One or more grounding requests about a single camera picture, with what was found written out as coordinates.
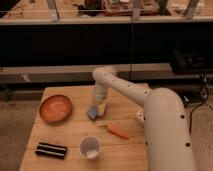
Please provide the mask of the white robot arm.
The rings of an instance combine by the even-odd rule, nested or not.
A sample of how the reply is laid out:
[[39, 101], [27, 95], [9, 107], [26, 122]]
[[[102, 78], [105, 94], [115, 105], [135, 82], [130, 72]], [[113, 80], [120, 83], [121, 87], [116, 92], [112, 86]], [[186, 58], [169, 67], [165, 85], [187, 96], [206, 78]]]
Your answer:
[[114, 66], [97, 67], [92, 76], [94, 104], [112, 88], [143, 108], [148, 171], [197, 171], [186, 112], [176, 92], [121, 79]]

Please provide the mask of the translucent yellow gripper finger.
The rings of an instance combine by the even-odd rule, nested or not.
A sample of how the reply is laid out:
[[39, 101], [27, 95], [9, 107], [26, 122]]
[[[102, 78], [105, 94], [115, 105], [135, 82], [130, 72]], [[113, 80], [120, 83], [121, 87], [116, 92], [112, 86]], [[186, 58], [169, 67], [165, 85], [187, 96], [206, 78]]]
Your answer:
[[106, 104], [102, 103], [98, 105], [98, 117], [102, 117], [105, 114]]

